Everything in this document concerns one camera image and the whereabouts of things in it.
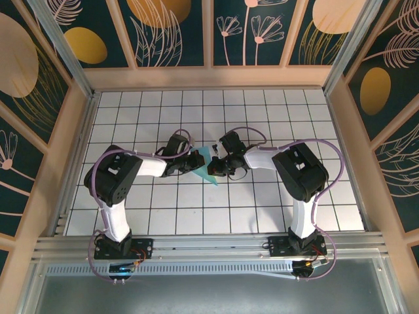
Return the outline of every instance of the white grid floor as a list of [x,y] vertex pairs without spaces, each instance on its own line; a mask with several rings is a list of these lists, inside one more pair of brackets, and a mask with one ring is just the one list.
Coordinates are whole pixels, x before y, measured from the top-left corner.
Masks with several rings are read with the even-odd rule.
[[[195,146],[201,147],[212,145],[238,126],[262,131],[269,145],[317,137],[338,146],[321,90],[102,93],[64,234],[87,236],[103,228],[97,205],[82,181],[111,143],[154,152],[182,127],[194,137]],[[246,143],[260,141],[252,131],[238,133]],[[326,145],[310,143],[309,147],[333,180],[339,170],[336,153]],[[214,186],[193,173],[138,177],[126,200],[133,234],[265,233],[284,232],[290,226],[293,201],[275,172],[256,169],[238,181],[217,180],[219,185]],[[346,171],[320,200],[318,225],[329,231],[364,229]]]

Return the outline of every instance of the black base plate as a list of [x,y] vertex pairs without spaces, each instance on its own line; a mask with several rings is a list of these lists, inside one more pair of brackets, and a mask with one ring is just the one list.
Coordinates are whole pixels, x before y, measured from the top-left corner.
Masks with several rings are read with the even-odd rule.
[[268,238],[269,253],[271,257],[278,256],[316,256],[317,252],[312,249],[312,244],[322,252],[324,255],[327,255],[327,249],[325,245],[325,238],[322,235],[318,235],[317,238],[307,246],[307,250],[303,252],[297,252],[294,248],[289,245],[288,236],[273,236]]
[[138,254],[141,255],[141,259],[151,258],[153,253],[153,239],[132,239],[131,249],[128,255],[122,255],[121,252],[114,248],[105,245],[104,240],[98,239],[96,241],[96,250],[94,251],[95,260],[138,260]]

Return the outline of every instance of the leaf illustration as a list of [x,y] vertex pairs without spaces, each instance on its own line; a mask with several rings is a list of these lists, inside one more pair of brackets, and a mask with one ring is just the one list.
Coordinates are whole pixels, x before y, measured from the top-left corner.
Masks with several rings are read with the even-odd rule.
[[81,0],[46,0],[55,21],[69,26],[82,11]]

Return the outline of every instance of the yellow oval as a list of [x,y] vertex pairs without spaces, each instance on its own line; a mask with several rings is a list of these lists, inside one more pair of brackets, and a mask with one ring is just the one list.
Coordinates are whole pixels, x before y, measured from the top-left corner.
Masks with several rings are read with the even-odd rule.
[[80,61],[89,64],[105,61],[107,57],[106,45],[93,31],[84,27],[74,27],[66,31],[64,37]]
[[[169,14],[170,11],[173,12],[179,24],[186,20],[191,11],[191,0],[161,0],[161,2]],[[164,18],[160,0],[127,0],[127,3],[136,18],[145,25],[162,28],[163,25],[168,27],[172,24],[170,20],[167,21],[167,17]]]
[[0,90],[12,97],[25,97],[38,80],[37,49],[26,30],[0,13]]
[[343,34],[352,29],[365,0],[316,0],[313,23],[326,34]]
[[366,114],[373,116],[385,106],[392,80],[386,70],[373,67],[364,76],[361,83],[361,108]]

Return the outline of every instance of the black bracket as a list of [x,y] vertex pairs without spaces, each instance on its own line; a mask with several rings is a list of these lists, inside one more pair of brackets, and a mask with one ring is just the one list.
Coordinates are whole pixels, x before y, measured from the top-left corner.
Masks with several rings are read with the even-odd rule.
[[138,260],[149,259],[153,253],[153,239],[131,239],[130,249],[127,253],[108,245],[105,239],[96,241],[95,260]]
[[312,248],[314,245],[322,254],[327,255],[327,248],[325,238],[322,235],[317,235],[303,251],[296,250],[289,242],[288,235],[268,237],[268,243],[265,243],[265,249],[269,249],[271,257],[284,256],[316,256],[317,252]]

